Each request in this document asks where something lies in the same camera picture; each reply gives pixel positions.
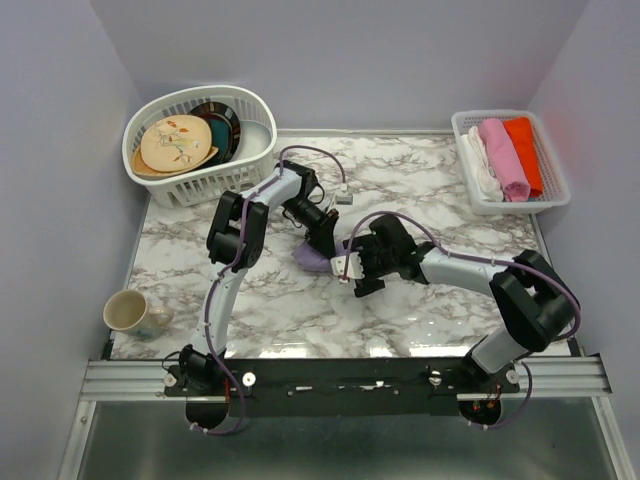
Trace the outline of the purple t shirt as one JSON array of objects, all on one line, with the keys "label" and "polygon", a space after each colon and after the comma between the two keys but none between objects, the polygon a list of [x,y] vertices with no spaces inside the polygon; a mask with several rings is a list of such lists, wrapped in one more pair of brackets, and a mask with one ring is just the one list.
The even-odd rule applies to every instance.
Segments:
[{"label": "purple t shirt", "polygon": [[331,260],[312,248],[307,241],[299,245],[291,254],[297,265],[306,272],[333,274]]}]

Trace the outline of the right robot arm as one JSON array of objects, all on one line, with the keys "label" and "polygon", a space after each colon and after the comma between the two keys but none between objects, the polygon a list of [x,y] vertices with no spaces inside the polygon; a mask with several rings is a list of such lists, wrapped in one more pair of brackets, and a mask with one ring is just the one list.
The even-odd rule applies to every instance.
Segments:
[{"label": "right robot arm", "polygon": [[382,289],[385,276],[397,274],[492,298],[502,324],[466,354],[459,371],[467,389],[485,390],[506,365],[546,350],[579,327],[578,300],[539,252],[524,250],[512,258],[457,253],[433,236],[416,242],[405,228],[409,220],[390,211],[367,215],[369,234],[352,233],[344,241],[341,255],[331,261],[333,273],[354,282],[358,297]]}]

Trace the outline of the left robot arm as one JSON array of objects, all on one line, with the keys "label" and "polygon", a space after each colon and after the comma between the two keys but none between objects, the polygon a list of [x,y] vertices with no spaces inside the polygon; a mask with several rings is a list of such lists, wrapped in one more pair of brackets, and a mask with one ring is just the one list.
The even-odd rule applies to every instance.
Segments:
[{"label": "left robot arm", "polygon": [[228,375],[223,357],[231,313],[244,277],[262,254],[271,214],[283,208],[306,228],[304,252],[326,261],[336,256],[338,213],[310,200],[318,186],[313,169],[285,161],[256,187],[220,197],[206,240],[213,280],[196,332],[179,355],[180,375],[197,393],[214,393]]}]

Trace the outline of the white oval dish basket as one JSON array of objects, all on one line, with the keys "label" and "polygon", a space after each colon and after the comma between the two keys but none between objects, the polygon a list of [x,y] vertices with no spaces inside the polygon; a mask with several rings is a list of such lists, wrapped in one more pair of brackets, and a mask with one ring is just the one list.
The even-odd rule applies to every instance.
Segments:
[{"label": "white oval dish basket", "polygon": [[[134,172],[134,152],[147,128],[209,101],[226,105],[239,119],[239,146],[230,162],[168,178]],[[261,182],[273,171],[276,140],[274,116],[259,95],[238,86],[205,85],[169,93],[140,108],[125,128],[121,151],[129,178],[148,190],[161,206],[173,208],[214,200],[226,190],[239,192]]]}]

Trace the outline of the white rectangular tray basket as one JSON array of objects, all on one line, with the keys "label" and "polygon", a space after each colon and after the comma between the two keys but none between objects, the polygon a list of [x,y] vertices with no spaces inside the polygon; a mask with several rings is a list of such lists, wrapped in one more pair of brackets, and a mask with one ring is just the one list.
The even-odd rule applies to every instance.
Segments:
[{"label": "white rectangular tray basket", "polygon": [[451,124],[474,213],[536,214],[569,203],[560,163],[533,113],[461,111]]}]

